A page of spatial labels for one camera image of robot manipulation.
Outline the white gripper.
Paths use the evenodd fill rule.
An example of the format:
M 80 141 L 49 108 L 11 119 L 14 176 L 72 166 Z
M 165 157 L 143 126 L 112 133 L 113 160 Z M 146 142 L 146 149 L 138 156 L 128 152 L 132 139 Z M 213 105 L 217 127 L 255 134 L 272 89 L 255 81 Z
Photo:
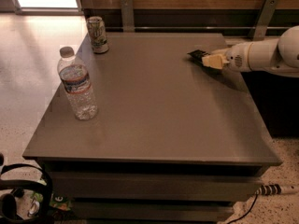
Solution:
M 212 55 L 202 58 L 203 66 L 221 70 L 229 64 L 229 68 L 237 72 L 249 72 L 249 48 L 250 42 L 233 45 L 226 49 L 215 49 Z

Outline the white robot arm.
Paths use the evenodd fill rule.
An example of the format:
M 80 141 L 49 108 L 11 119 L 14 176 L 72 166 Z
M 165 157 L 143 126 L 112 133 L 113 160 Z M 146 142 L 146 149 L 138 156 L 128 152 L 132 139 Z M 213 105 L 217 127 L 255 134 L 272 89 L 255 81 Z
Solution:
M 283 77 L 299 77 L 299 26 L 280 38 L 243 42 L 217 49 L 202 57 L 203 66 L 236 72 L 264 71 Z

